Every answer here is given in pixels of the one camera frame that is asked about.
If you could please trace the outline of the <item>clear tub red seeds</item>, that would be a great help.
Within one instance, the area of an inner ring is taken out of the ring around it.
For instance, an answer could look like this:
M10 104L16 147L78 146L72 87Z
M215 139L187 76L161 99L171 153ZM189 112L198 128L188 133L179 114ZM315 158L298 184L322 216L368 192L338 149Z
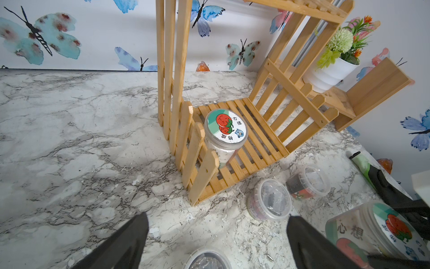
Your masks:
M311 164L303 165L286 181L286 186L296 200L324 197L331 189L328 176L319 167Z

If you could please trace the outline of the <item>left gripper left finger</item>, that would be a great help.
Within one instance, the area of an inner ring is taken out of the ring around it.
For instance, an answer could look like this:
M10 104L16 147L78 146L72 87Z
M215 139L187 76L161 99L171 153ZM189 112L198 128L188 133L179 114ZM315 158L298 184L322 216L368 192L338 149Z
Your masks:
M139 268L149 229L146 213L134 216L73 268Z

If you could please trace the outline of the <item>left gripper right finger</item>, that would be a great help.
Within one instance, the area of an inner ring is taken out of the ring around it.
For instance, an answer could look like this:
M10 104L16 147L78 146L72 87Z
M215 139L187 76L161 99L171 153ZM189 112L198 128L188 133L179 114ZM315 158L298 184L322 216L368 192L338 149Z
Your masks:
M291 216L286 228L298 269L357 269L358 266L301 216Z

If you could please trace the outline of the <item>two-tier bamboo slat shelf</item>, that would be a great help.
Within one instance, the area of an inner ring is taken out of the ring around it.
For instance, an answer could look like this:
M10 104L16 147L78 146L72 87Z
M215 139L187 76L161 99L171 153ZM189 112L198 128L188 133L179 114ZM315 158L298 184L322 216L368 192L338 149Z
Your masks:
M247 98L194 107L183 99L191 1L157 1L158 119L192 206L289 156L334 121L324 95L302 78L355 7L353 1L263 1L293 13L263 62ZM243 117L243 148L224 168L207 146L203 120L215 109Z

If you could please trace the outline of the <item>clear tub purple seeds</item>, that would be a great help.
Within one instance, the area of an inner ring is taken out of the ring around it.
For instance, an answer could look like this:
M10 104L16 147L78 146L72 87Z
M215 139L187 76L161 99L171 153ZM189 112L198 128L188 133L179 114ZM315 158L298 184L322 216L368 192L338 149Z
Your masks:
M246 202L250 216L258 221L284 221L292 212L292 200L287 188L275 179L257 183Z

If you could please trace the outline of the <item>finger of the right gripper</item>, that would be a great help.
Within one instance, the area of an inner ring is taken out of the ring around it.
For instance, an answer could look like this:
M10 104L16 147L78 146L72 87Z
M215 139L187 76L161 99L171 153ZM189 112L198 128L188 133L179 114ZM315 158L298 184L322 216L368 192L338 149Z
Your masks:
M373 269L430 269L429 261L402 260L385 256L367 256Z
M368 177L381 199L405 217L419 235L430 239L430 207L423 200L412 200L393 187L383 172L370 166Z

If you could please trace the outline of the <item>clear tub dark seeds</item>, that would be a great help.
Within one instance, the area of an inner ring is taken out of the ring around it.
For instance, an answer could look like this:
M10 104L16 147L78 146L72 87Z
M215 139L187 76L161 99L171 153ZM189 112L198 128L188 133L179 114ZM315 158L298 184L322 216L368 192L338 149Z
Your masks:
M199 248L191 254L183 269L232 269L232 266L219 249Z

